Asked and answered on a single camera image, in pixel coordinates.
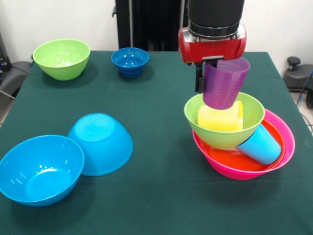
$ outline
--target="lime green bowl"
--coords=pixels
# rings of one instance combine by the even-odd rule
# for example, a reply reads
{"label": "lime green bowl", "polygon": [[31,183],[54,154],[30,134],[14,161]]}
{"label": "lime green bowl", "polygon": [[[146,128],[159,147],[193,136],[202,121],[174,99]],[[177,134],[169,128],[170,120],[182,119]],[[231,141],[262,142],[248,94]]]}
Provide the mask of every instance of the lime green bowl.
{"label": "lime green bowl", "polygon": [[58,39],[39,46],[33,53],[38,66],[51,77],[66,81],[78,77],[90,55],[89,46],[75,39]]}
{"label": "lime green bowl", "polygon": [[199,108],[204,105],[203,95],[192,97],[185,105],[184,111],[191,128],[210,146],[215,148],[233,148],[246,141],[257,129],[265,116],[265,109],[256,98],[239,92],[236,100],[240,100],[244,109],[244,126],[241,131],[214,131],[197,125]]}

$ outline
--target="black knob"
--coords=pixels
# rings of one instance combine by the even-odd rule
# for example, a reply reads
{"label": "black knob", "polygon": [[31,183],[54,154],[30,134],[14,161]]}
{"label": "black knob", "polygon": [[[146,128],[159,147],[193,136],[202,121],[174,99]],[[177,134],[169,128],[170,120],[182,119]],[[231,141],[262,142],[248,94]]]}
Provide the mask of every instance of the black knob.
{"label": "black knob", "polygon": [[291,56],[291,57],[288,57],[287,62],[290,66],[295,67],[301,63],[301,60],[298,57]]}

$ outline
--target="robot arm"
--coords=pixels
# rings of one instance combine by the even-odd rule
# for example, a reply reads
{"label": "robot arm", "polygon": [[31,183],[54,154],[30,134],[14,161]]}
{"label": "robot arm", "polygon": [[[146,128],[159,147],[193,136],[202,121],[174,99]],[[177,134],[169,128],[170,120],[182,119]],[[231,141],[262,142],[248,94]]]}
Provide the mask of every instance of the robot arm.
{"label": "robot arm", "polygon": [[188,0],[188,27],[179,30],[183,61],[196,65],[196,92],[203,92],[202,64],[242,56],[246,30],[240,25],[245,0]]}

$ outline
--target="table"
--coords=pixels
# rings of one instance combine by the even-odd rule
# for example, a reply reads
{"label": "table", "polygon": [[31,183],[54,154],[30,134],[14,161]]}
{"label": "table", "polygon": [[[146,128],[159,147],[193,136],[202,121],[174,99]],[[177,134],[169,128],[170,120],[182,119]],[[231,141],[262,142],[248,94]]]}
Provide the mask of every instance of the table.
{"label": "table", "polygon": [[81,177],[63,201],[26,207],[0,195],[7,235],[301,235],[313,233],[313,139],[267,53],[251,63],[242,91],[291,128],[296,152],[282,169],[250,181],[213,170],[193,142],[183,113],[195,68],[178,52],[149,52],[144,73],[121,76],[111,52],[93,51],[83,74],[60,82],[34,65],[0,129],[0,156],[38,135],[67,135],[90,113],[120,121],[134,140],[113,174]]}

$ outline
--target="light blue bowl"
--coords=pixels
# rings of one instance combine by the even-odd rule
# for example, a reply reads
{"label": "light blue bowl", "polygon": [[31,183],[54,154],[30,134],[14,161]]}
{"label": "light blue bowl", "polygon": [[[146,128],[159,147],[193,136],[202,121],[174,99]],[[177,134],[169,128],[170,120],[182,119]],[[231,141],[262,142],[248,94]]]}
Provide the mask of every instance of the light blue bowl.
{"label": "light blue bowl", "polygon": [[106,114],[89,114],[79,119],[68,137],[85,154],[82,174],[100,176],[120,169],[132,155],[133,140],[118,121]]}
{"label": "light blue bowl", "polygon": [[64,136],[39,136],[12,148],[0,162],[0,191],[28,206],[48,206],[75,187],[84,166],[81,147]]}
{"label": "light blue bowl", "polygon": [[114,52],[111,59],[124,76],[136,77],[142,73],[149,54],[139,48],[126,47]]}

